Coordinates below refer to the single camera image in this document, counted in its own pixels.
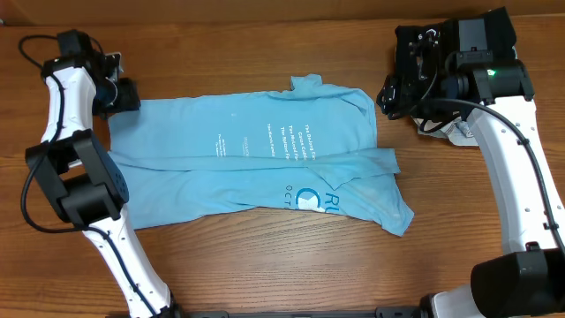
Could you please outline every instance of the wooden table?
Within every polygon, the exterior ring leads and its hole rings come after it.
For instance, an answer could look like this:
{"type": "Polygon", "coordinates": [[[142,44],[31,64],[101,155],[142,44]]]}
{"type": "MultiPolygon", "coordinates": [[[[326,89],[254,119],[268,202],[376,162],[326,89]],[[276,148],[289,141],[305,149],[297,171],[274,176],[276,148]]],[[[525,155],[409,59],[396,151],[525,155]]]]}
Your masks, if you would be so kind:
{"type": "MultiPolygon", "coordinates": [[[[375,97],[393,69],[399,24],[368,20],[280,24],[84,27],[108,52],[124,55],[141,98],[289,89],[291,75],[375,97]]],[[[514,19],[519,57],[536,89],[539,134],[555,183],[565,193],[565,17],[514,19]]],[[[26,34],[62,28],[0,28],[0,316],[101,317],[126,303],[98,252],[80,234],[27,226],[19,195],[24,150],[47,122],[49,95],[17,51],[26,34]]],[[[44,60],[54,42],[26,46],[44,60]]],[[[109,144],[106,124],[96,131],[109,144]]],[[[408,120],[378,114],[379,147],[395,148],[397,184],[416,216],[403,238],[345,216],[258,208],[138,231],[157,273],[190,311],[356,310],[415,304],[469,281],[471,268],[501,254],[499,218],[483,158],[421,137],[408,120]]],[[[29,210],[61,225],[34,185],[29,210]]]]}

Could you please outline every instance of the blue cloth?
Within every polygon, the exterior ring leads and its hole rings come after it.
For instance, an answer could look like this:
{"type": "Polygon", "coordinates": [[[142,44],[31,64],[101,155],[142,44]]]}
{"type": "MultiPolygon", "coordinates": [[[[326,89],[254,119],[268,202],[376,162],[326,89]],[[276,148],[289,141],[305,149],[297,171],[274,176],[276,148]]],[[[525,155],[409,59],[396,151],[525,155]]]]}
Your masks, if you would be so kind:
{"type": "Polygon", "coordinates": [[[291,79],[291,91],[143,101],[109,120],[110,156],[134,228],[270,207],[372,220],[403,235],[413,217],[394,150],[376,148],[370,97],[291,79]]]}

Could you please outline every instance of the robotic arm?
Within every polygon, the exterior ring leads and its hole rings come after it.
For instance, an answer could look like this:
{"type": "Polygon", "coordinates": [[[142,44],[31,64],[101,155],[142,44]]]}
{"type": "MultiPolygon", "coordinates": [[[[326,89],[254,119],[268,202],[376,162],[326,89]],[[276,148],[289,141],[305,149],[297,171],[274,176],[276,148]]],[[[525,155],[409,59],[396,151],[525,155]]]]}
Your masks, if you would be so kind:
{"type": "MultiPolygon", "coordinates": [[[[299,313],[308,318],[510,317],[565,311],[565,215],[539,142],[533,88],[513,49],[516,35],[504,9],[469,20],[396,29],[395,74],[377,103],[389,119],[407,115],[470,123],[493,185],[504,255],[477,265],[471,284],[422,298],[419,307],[376,312],[299,313]]],[[[35,178],[59,218],[82,231],[116,278],[131,317],[183,317],[155,274],[129,220],[127,186],[92,133],[92,115],[136,110],[139,98],[119,79],[120,55],[96,51],[87,34],[57,36],[62,56],[41,69],[50,91],[42,144],[26,151],[35,178]],[[63,181],[76,165],[86,174],[63,181]]],[[[43,229],[24,217],[40,231],[43,229]]],[[[291,318],[291,314],[191,314],[191,317],[291,318]]]]}

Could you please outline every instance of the folded shirt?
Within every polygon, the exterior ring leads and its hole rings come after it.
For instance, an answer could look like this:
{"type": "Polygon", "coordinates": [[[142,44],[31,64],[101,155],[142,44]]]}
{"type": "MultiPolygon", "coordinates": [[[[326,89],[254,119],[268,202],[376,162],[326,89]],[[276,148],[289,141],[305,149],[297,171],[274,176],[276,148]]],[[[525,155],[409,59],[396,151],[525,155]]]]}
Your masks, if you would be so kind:
{"type": "Polygon", "coordinates": [[[135,228],[255,207],[372,220],[403,235],[413,212],[394,151],[376,148],[370,97],[291,79],[291,91],[142,101],[109,120],[135,228]]]}

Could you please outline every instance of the wooden surface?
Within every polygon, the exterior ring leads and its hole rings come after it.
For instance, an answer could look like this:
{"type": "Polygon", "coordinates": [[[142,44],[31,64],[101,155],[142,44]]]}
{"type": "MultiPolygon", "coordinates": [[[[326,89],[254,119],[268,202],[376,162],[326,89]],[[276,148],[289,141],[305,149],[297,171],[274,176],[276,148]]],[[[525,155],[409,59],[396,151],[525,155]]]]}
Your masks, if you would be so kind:
{"type": "Polygon", "coordinates": [[[502,6],[512,15],[565,13],[562,0],[0,0],[0,19],[14,26],[430,19],[502,6]]]}
{"type": "MultiPolygon", "coordinates": [[[[392,71],[399,24],[367,20],[227,26],[85,27],[108,52],[122,51],[142,98],[284,90],[291,75],[375,97],[392,71]]],[[[565,18],[516,18],[518,54],[536,89],[539,134],[555,184],[565,193],[565,18]]],[[[27,226],[19,194],[24,150],[46,125],[49,95],[38,70],[16,50],[25,34],[61,28],[0,28],[0,316],[102,317],[125,311],[124,297],[80,234],[27,226]]],[[[29,53],[55,57],[53,42],[29,53]]],[[[138,231],[155,270],[191,311],[353,310],[415,304],[469,281],[471,268],[501,254],[497,208],[483,158],[421,137],[408,119],[378,118],[379,147],[395,148],[396,181],[416,215],[403,238],[346,216],[258,208],[138,231]]],[[[105,123],[99,137],[109,143],[105,123]]],[[[29,210],[58,225],[34,185],[29,210]]]]}

